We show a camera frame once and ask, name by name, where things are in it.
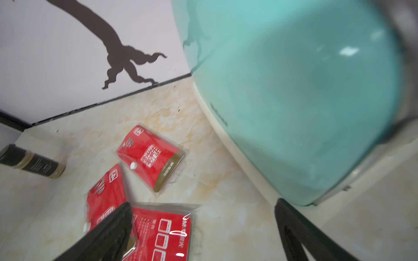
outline red package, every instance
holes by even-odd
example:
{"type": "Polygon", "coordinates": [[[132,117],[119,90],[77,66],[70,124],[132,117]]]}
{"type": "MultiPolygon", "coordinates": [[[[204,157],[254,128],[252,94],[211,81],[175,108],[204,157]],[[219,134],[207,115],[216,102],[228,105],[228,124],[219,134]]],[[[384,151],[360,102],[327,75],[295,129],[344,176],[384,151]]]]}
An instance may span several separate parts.
{"type": "MultiPolygon", "coordinates": [[[[90,232],[110,213],[126,201],[122,171],[119,164],[116,164],[106,172],[87,194],[86,232],[90,232]]],[[[136,244],[134,231],[135,228],[133,227],[127,251],[124,256],[133,251],[133,247],[136,244]]]]}
{"type": "Polygon", "coordinates": [[[132,208],[138,242],[124,261],[186,261],[189,251],[189,215],[132,208]]]}
{"type": "Polygon", "coordinates": [[[125,137],[116,154],[157,193],[185,153],[137,125],[125,137]]]}

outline teal appliance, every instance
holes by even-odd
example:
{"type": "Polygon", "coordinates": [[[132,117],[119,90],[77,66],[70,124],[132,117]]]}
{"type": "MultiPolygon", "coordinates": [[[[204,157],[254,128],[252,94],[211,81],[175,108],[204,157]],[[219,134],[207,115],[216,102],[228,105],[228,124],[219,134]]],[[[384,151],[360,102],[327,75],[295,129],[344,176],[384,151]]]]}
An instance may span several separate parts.
{"type": "Polygon", "coordinates": [[[318,204],[346,188],[415,117],[413,0],[172,6],[205,104],[293,204],[318,204]]]}

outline black cylindrical can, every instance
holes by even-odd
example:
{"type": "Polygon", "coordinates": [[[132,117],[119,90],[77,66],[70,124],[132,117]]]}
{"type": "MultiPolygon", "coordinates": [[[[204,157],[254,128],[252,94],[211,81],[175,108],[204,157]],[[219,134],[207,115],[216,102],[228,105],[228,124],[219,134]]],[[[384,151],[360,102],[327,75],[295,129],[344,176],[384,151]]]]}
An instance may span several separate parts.
{"type": "Polygon", "coordinates": [[[31,151],[7,145],[0,151],[0,163],[16,169],[26,170],[49,178],[58,178],[65,165],[31,151]]]}

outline tree silhouette decal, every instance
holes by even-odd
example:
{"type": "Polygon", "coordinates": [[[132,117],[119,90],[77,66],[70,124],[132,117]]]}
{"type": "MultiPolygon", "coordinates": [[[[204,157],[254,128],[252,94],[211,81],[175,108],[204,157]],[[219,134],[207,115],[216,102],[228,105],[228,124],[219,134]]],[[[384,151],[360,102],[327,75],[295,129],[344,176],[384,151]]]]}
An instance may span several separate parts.
{"type": "Polygon", "coordinates": [[[144,54],[140,50],[136,50],[132,46],[124,46],[120,42],[119,36],[115,30],[108,24],[103,18],[91,11],[88,7],[82,5],[76,0],[46,0],[54,6],[64,10],[75,19],[80,21],[87,29],[95,34],[107,49],[107,61],[109,62],[110,69],[107,70],[108,79],[104,82],[102,89],[107,89],[110,83],[116,82],[116,76],[125,69],[129,74],[129,77],[137,83],[150,82],[153,85],[156,84],[154,79],[144,79],[139,76],[135,65],[131,62],[135,62],[137,65],[145,63],[153,63],[159,56],[167,58],[162,53],[154,53],[153,55],[144,54]]]}

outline marble countertop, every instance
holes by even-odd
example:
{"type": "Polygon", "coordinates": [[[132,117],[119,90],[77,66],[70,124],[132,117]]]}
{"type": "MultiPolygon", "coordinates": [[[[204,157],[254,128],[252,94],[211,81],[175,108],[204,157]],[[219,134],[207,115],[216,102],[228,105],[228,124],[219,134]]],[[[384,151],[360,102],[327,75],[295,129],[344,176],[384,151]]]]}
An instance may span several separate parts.
{"type": "MultiPolygon", "coordinates": [[[[53,260],[77,242],[84,235],[85,194],[119,162],[115,151],[138,123],[188,151],[180,175],[157,198],[125,173],[135,202],[201,205],[195,220],[201,254],[194,260],[286,260],[273,206],[219,140],[192,84],[183,79],[25,130],[18,146],[67,167],[51,180],[0,165],[0,260],[53,260]]],[[[387,164],[395,163],[389,155],[387,164]]],[[[354,201],[334,197],[336,211],[320,205],[304,214],[324,223],[318,226],[359,260],[414,260],[417,164],[415,155],[354,201]],[[330,212],[338,213],[320,220],[330,212]]]]}
{"type": "Polygon", "coordinates": [[[125,170],[136,202],[201,204],[201,260],[285,260],[273,207],[213,131],[192,83],[187,78],[25,130],[18,146],[67,167],[50,180],[0,166],[0,259],[52,260],[79,240],[85,194],[119,162],[116,149],[141,123],[188,154],[158,198],[125,170]]]}

